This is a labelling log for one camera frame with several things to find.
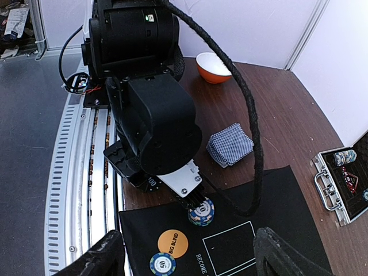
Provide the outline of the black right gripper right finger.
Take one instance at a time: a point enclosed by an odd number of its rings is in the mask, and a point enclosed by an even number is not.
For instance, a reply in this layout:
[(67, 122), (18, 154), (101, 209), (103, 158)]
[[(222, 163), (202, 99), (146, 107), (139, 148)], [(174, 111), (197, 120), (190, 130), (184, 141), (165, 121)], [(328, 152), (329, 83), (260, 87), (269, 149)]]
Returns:
[(258, 275), (332, 275), (295, 250), (271, 228), (259, 228), (253, 241)]

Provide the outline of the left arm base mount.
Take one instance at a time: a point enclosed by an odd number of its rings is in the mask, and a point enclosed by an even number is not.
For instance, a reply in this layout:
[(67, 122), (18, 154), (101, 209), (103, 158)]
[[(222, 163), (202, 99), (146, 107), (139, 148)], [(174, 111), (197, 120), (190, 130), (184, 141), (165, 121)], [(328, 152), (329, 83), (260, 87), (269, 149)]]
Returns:
[(71, 75), (64, 85), (67, 92), (84, 96), (83, 107), (92, 109), (109, 109), (110, 103), (106, 88), (101, 84), (92, 84), (89, 75), (77, 72)]

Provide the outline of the small chip stack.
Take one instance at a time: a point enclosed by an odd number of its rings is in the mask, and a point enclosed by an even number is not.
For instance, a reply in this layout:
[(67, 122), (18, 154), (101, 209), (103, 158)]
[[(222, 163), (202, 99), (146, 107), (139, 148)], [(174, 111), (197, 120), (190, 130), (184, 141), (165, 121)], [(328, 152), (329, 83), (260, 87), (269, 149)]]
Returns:
[(188, 219), (196, 226), (208, 226), (214, 219), (214, 203), (208, 198), (195, 209), (189, 209)]

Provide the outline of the blue green fifty chip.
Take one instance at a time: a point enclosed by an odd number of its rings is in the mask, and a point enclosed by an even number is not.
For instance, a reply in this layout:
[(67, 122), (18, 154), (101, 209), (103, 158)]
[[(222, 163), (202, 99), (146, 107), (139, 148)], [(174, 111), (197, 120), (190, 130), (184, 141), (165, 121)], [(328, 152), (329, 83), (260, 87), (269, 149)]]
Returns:
[(149, 263), (151, 272), (158, 276), (171, 275), (177, 267), (175, 259), (165, 252), (153, 255)]

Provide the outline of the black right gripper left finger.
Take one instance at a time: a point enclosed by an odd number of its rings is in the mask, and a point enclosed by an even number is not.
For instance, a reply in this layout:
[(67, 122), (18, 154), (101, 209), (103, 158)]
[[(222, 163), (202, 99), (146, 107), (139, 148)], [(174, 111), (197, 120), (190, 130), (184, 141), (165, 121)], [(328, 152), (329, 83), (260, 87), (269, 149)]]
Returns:
[(124, 261), (122, 234), (118, 230), (111, 230), (80, 258), (55, 275), (125, 275)]

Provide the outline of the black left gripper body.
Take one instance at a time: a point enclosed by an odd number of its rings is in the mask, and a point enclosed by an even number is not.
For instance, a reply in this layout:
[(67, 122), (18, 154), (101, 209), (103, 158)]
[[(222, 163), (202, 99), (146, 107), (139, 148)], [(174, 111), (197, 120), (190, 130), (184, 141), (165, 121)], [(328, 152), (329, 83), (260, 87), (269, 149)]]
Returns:
[(133, 153), (126, 141), (117, 141), (103, 154), (118, 175), (128, 181), (133, 187), (144, 193), (155, 192), (160, 188), (158, 177), (143, 171), (139, 158)]

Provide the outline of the orange big blind button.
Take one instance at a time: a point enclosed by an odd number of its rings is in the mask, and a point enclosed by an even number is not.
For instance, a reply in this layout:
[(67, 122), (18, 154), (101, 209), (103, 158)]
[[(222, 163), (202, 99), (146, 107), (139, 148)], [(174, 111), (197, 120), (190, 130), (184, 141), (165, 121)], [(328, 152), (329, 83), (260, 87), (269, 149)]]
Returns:
[(188, 248), (187, 236), (177, 229), (166, 230), (158, 238), (159, 251), (170, 254), (174, 259), (184, 256)]

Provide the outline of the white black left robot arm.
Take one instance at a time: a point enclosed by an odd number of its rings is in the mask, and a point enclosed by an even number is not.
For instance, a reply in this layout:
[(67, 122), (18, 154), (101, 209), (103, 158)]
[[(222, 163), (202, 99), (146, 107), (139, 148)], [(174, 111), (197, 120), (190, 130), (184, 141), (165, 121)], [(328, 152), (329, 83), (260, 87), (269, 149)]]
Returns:
[(63, 79), (73, 94), (107, 96), (119, 140), (104, 150), (116, 173), (146, 191), (163, 182), (186, 209), (203, 201), (207, 177), (193, 158), (202, 143), (192, 97), (179, 84), (185, 61), (179, 24), (185, 22), (207, 43), (238, 84), (247, 104), (255, 155), (251, 205), (234, 206), (252, 216), (262, 193), (263, 149), (254, 98), (241, 73), (211, 36), (169, 1), (88, 1), (81, 46), (85, 85)]

